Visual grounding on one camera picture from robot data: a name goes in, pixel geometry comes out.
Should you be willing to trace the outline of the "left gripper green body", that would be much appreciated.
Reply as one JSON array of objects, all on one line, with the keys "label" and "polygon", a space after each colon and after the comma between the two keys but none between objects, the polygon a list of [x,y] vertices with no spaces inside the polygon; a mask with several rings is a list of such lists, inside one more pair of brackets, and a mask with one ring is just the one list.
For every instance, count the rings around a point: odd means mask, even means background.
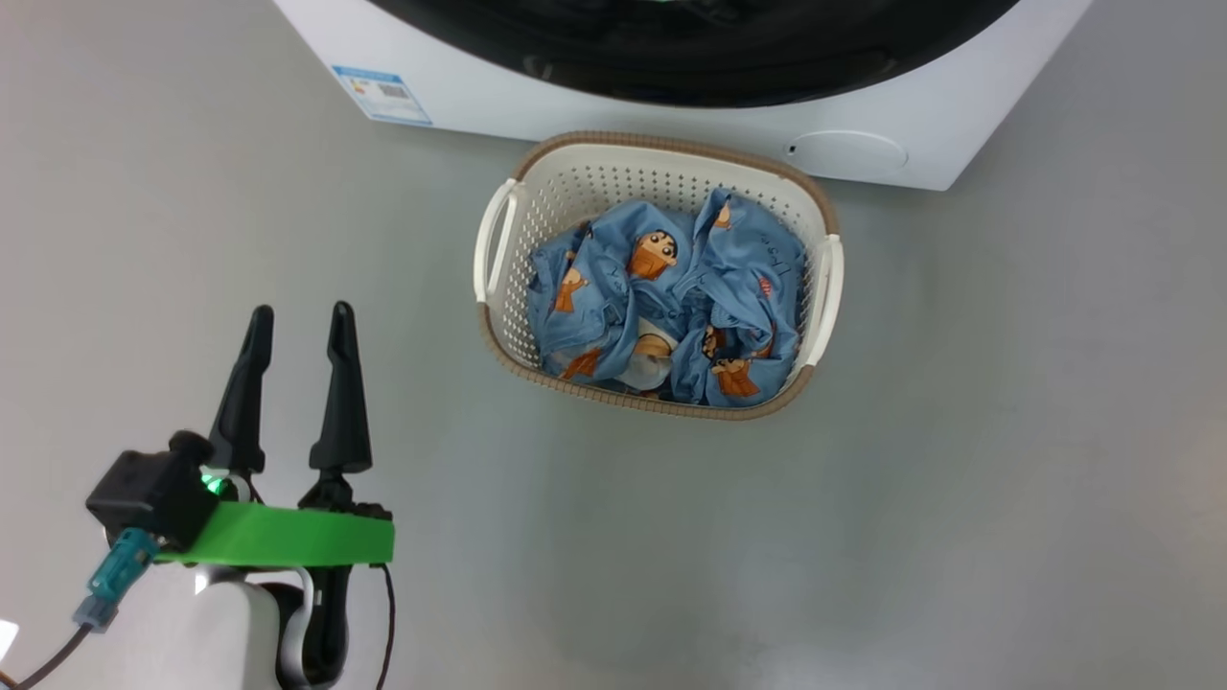
[{"label": "left gripper green body", "polygon": [[157,564],[218,564],[249,568],[319,568],[393,564],[391,521],[258,503],[222,502],[184,552]]}]

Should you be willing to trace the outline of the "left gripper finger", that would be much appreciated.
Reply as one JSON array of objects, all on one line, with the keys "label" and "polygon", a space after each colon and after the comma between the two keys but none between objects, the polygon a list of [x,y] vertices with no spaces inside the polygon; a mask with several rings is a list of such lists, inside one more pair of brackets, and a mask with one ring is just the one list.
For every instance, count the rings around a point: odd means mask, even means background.
[{"label": "left gripper finger", "polygon": [[209,441],[215,453],[211,467],[248,478],[265,468],[260,444],[263,431],[263,376],[271,362],[272,308],[261,304],[253,311],[245,336],[231,370],[218,415],[210,428]]},{"label": "left gripper finger", "polygon": [[373,467],[355,307],[345,301],[333,308],[326,357],[333,363],[333,378],[321,431],[310,448],[310,469],[318,471],[318,479],[299,498],[301,508],[355,507],[355,490],[347,476]]}]

